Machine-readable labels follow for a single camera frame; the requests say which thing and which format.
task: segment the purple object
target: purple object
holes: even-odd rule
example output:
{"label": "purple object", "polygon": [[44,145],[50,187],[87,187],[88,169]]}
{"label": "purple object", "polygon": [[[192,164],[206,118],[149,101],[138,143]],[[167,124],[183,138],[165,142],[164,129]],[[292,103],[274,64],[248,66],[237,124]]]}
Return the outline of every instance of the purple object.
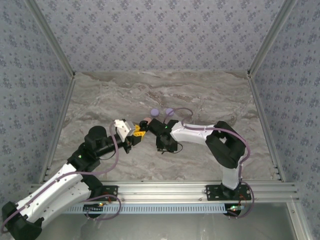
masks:
{"label": "purple object", "polygon": [[151,109],[150,114],[152,117],[157,117],[159,116],[159,110],[157,108],[153,108]]}
{"label": "purple object", "polygon": [[167,109],[165,110],[165,114],[168,115],[168,116],[170,116],[170,117],[173,116],[174,113],[175,113],[175,111],[173,111],[172,108],[167,108]]}

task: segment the marble table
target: marble table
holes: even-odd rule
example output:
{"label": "marble table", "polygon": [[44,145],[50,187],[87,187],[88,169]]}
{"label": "marble table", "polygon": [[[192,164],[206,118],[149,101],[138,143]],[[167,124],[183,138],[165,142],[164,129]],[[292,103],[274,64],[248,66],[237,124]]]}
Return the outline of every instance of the marble table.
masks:
{"label": "marble table", "polygon": [[[52,162],[53,175],[84,141],[95,125],[109,125],[114,119],[139,123],[150,117],[150,110],[160,110],[163,120],[166,108],[187,107],[194,111],[189,123],[198,125],[225,121],[251,147],[251,157],[244,164],[246,180],[275,179],[257,109],[248,80],[223,71],[159,71],[159,72],[77,72],[71,101]],[[189,112],[176,112],[181,120]],[[119,150],[114,170],[100,175],[101,180],[221,180],[222,171],[207,146],[184,142],[178,154],[158,152],[156,137],[150,132],[143,143],[130,154]],[[111,166],[115,158],[101,160],[96,171]]]}

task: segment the metal frame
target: metal frame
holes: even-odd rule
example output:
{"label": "metal frame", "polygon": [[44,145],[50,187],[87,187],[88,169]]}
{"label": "metal frame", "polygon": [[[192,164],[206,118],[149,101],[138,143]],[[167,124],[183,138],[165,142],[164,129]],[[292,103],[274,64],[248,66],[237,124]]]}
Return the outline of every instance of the metal frame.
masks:
{"label": "metal frame", "polygon": [[[287,203],[288,211],[298,240],[312,240],[312,234],[308,227],[305,215],[302,211],[297,187],[295,183],[286,182],[286,177],[281,166],[281,162],[272,138],[268,121],[263,110],[263,106],[258,94],[257,87],[251,76],[248,76],[249,86],[261,121],[263,133],[271,155],[272,162],[278,170],[279,180],[262,180],[247,182],[254,191],[255,202],[259,203]],[[58,140],[60,137],[62,124],[67,113],[71,95],[74,89],[75,80],[72,79],[67,95],[64,99],[63,108],[59,116],[59,121],[54,132],[49,152],[45,159],[39,183],[45,179],[46,173],[50,171],[50,165],[54,158]],[[220,184],[219,181],[103,181],[104,185],[118,185],[118,197],[124,204],[219,204],[232,203],[232,201],[207,201],[204,193],[206,185]],[[31,186],[30,192],[34,192],[40,184]]]}
{"label": "metal frame", "polygon": [[41,12],[38,4],[35,0],[24,0],[25,5],[29,8],[31,14],[34,17],[34,20],[39,25],[42,33],[44,34],[46,40],[50,44],[53,52],[55,53],[56,57],[58,58],[59,62],[61,63],[63,69],[67,73],[69,77],[72,77],[74,75],[74,71],[72,70],[72,67],[62,50],[61,46],[58,43],[58,40],[56,39],[53,31],[51,30],[45,16]]}
{"label": "metal frame", "polygon": [[268,124],[268,120],[267,120],[267,116],[265,114],[264,108],[262,106],[262,102],[261,99],[259,97],[259,93],[258,93],[258,89],[256,86],[255,81],[248,76],[248,81],[249,81],[249,85],[251,88],[251,92],[252,92],[252,96],[253,96],[253,100],[258,112],[258,116],[261,122],[261,126],[262,126],[262,130],[264,133],[264,137],[265,137],[265,141],[266,141],[266,145],[269,149],[270,152],[270,156],[272,159],[272,162],[275,166],[275,168],[278,170],[278,175],[279,175],[279,179],[283,182],[286,181],[286,177],[285,177],[285,172],[282,168],[281,162],[280,162],[280,158],[278,155],[278,152],[276,150],[276,145],[274,142],[274,139],[272,137],[272,133],[271,130],[269,128],[269,124]]}
{"label": "metal frame", "polygon": [[255,55],[251,63],[251,66],[249,68],[251,77],[253,77],[258,71],[269,49],[276,40],[278,33],[282,29],[283,25],[286,23],[289,14],[296,5],[296,2],[297,0],[284,0],[278,14],[273,20],[273,23],[260,46],[260,49],[258,50],[257,54]]}
{"label": "metal frame", "polygon": [[61,134],[62,126],[63,126],[64,120],[65,120],[65,117],[66,117],[66,114],[67,114],[67,110],[68,110],[69,103],[70,103],[70,100],[71,100],[72,92],[73,92],[74,87],[75,87],[75,83],[76,83],[75,82],[75,78],[72,76],[72,78],[71,78],[71,80],[69,82],[69,85],[67,87],[67,90],[66,90],[66,94],[65,94],[65,97],[64,97],[64,100],[63,100],[62,108],[61,108],[61,111],[60,111],[56,126],[54,128],[53,137],[52,137],[52,140],[50,142],[48,152],[47,152],[47,154],[45,156],[45,159],[44,159],[44,163],[43,163],[43,167],[42,167],[42,170],[41,170],[41,173],[40,173],[40,177],[39,177],[38,183],[42,184],[44,182],[45,177],[48,174],[48,171],[50,170],[50,166],[51,166],[52,161],[53,161],[54,156],[55,156],[55,152],[56,152],[56,149],[57,149],[57,145],[58,145],[59,137],[60,137],[60,134]]}

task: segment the floral pattern wall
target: floral pattern wall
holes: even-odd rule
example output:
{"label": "floral pattern wall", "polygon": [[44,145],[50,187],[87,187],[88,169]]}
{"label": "floral pattern wall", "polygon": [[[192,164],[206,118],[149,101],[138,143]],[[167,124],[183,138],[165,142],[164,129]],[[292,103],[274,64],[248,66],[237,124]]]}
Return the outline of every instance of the floral pattern wall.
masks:
{"label": "floral pattern wall", "polygon": [[283,0],[37,0],[76,72],[247,70]]}
{"label": "floral pattern wall", "polygon": [[69,77],[23,0],[0,1],[0,206],[39,178]]}
{"label": "floral pattern wall", "polygon": [[288,181],[320,239],[320,2],[298,0],[254,77]]}

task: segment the cable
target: cable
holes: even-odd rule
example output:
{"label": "cable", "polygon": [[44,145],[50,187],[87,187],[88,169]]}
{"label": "cable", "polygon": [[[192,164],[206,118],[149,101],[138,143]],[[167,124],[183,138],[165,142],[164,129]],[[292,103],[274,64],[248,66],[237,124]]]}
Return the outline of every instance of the cable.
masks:
{"label": "cable", "polygon": [[254,191],[252,190],[251,186],[245,181],[241,181],[240,183],[245,184],[249,188],[249,190],[251,192],[252,203],[250,205],[249,210],[246,213],[244,213],[243,215],[241,215],[241,216],[231,216],[231,218],[234,218],[234,219],[242,219],[242,218],[246,217],[252,211],[252,209],[255,206],[255,194],[254,194]]}
{"label": "cable", "polygon": [[101,195],[101,196],[96,196],[96,197],[92,197],[92,198],[89,198],[87,200],[84,200],[82,201],[83,203],[84,202],[89,202],[89,201],[93,201],[93,200],[96,200],[96,199],[100,199],[100,198],[114,198],[118,201],[119,203],[119,208],[118,208],[118,211],[112,215],[112,216],[108,216],[108,217],[104,217],[104,218],[92,218],[92,217],[89,217],[89,212],[91,210],[91,208],[88,209],[88,211],[86,212],[86,217],[90,220],[93,220],[93,221],[104,221],[104,220],[110,220],[110,219],[114,219],[116,216],[118,216],[120,214],[120,211],[121,211],[121,200],[115,196],[115,195],[111,195],[111,194],[105,194],[105,195]]}
{"label": "cable", "polygon": [[238,219],[241,219],[241,218],[244,218],[245,216],[247,216],[251,211],[252,211],[252,208],[254,207],[255,205],[255,196],[254,196],[254,192],[252,190],[252,188],[250,187],[250,185],[248,183],[246,183],[245,181],[242,181],[242,177],[241,177],[241,172],[242,172],[242,163],[244,161],[246,161],[249,157],[250,157],[250,154],[251,154],[251,150],[250,150],[250,147],[248,145],[248,143],[238,134],[234,133],[233,131],[230,131],[230,130],[227,130],[227,129],[223,129],[223,128],[219,128],[219,127],[208,127],[208,128],[204,128],[204,127],[191,127],[191,126],[188,126],[188,125],[185,125],[184,124],[184,121],[187,120],[187,119],[191,119],[192,116],[194,115],[194,112],[190,109],[190,108],[187,108],[187,107],[177,107],[177,108],[174,108],[172,109],[170,112],[168,112],[168,114],[165,116],[164,120],[163,120],[163,123],[166,122],[167,118],[169,117],[169,115],[171,113],[174,113],[175,111],[177,110],[188,110],[191,115],[189,116],[186,116],[185,118],[183,118],[181,120],[181,125],[185,128],[185,129],[189,129],[189,130],[194,130],[194,131],[220,131],[220,132],[225,132],[225,133],[228,133],[228,134],[231,134],[233,136],[235,136],[236,138],[238,138],[246,147],[246,150],[247,150],[247,154],[246,156],[239,162],[239,174],[238,174],[238,178],[239,178],[239,183],[244,183],[250,190],[251,192],[251,195],[252,195],[252,204],[249,208],[249,210],[242,216],[237,216],[235,218],[238,218]]}
{"label": "cable", "polygon": [[116,152],[114,151],[113,152],[113,154],[110,156],[110,157],[108,157],[108,158],[99,158],[100,160],[109,160],[109,159],[111,159],[114,155],[116,154]]}
{"label": "cable", "polygon": [[239,197],[244,199],[244,201],[245,201],[244,207],[246,207],[247,206],[247,199],[245,198],[245,196],[243,196],[242,194],[239,194]]}
{"label": "cable", "polygon": [[158,152],[162,152],[161,155],[164,153],[178,154],[182,151],[182,149],[184,149],[184,146],[180,142],[177,142],[177,144],[181,146],[181,149],[179,151],[173,152],[173,151],[168,151],[168,150],[165,150],[165,151],[158,150]]}
{"label": "cable", "polygon": [[115,122],[112,122],[109,126],[109,131],[110,131],[110,135],[111,135],[111,138],[112,138],[112,141],[114,143],[114,148],[115,148],[115,161],[113,163],[113,165],[108,168],[107,170],[105,171],[96,171],[96,172],[86,172],[86,171],[71,171],[71,172],[67,172],[59,177],[57,177],[54,181],[50,182],[46,187],[44,187],[41,191],[39,191],[33,198],[31,198],[24,206],[22,206],[21,208],[17,209],[14,213],[12,213],[7,219],[5,219],[1,225],[1,233],[2,234],[6,234],[8,233],[9,231],[5,231],[4,228],[6,226],[6,224],[15,216],[17,215],[18,213],[20,213],[22,210],[24,210],[26,207],[29,207],[30,204],[36,200],[41,194],[43,194],[46,190],[48,190],[53,184],[57,183],[59,180],[63,179],[64,177],[67,177],[69,175],[73,175],[73,174],[81,174],[81,175],[101,175],[101,174],[106,174],[108,172],[110,172],[111,170],[113,170],[118,161],[119,161],[119,149],[118,149],[118,144],[117,144],[117,141],[116,141],[116,138],[113,134],[113,131],[112,131],[112,126],[115,124]]}

